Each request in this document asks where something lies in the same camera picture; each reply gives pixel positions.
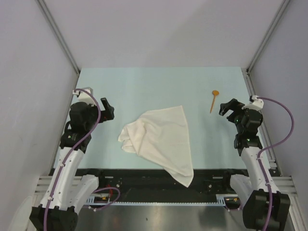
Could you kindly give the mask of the white cloth napkin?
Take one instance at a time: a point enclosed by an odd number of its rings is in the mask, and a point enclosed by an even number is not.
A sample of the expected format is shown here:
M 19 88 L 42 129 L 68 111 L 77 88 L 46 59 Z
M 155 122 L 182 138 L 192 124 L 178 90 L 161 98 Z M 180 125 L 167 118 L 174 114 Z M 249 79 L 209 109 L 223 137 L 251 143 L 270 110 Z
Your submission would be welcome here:
M 118 141 L 123 151 L 161 166 L 184 187 L 192 183 L 189 128 L 181 105 L 146 111 L 123 127 Z

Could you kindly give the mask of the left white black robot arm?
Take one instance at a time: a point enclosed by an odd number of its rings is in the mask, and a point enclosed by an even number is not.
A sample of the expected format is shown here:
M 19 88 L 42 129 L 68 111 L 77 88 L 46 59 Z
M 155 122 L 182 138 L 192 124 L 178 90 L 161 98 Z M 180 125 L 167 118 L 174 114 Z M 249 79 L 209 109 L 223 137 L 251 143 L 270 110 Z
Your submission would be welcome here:
M 98 169 L 89 169 L 77 186 L 75 174 L 91 140 L 89 134 L 97 124 L 114 119 L 114 108 L 101 98 L 100 110 L 90 97 L 70 107 L 70 120 L 66 123 L 60 141 L 60 155 L 50 184 L 38 206 L 32 207 L 30 221 L 38 231 L 73 231 L 78 215 L 90 195 L 102 192 L 106 180 Z

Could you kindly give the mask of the orange plastic spoon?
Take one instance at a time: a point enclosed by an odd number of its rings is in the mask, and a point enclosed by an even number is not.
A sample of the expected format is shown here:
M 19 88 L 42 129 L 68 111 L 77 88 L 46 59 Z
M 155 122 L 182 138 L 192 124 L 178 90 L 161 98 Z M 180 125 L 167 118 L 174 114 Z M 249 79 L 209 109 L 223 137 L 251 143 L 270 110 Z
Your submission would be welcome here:
M 211 104 L 211 108 L 210 108 L 210 113 L 212 113 L 212 111 L 213 111 L 213 107 L 215 105 L 215 99 L 219 95 L 219 91 L 218 90 L 213 90 L 212 91 L 212 95 L 213 95 L 213 100 L 212 100 L 212 104 Z

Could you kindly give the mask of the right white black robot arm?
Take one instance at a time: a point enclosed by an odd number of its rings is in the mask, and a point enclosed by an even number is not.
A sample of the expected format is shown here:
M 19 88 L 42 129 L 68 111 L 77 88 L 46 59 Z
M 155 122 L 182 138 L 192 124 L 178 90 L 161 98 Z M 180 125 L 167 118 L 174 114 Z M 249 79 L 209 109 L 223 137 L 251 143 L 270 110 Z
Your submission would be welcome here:
M 236 192 L 243 210 L 243 222 L 246 228 L 256 231 L 283 231 L 290 208 L 290 198 L 280 192 L 270 171 L 265 151 L 259 139 L 258 128 L 262 125 L 264 98 L 253 95 L 249 104 L 236 99 L 220 105 L 219 115 L 232 113 L 227 120 L 237 129 L 234 148 L 243 160 L 248 176 L 231 175 L 222 181 L 227 193 Z

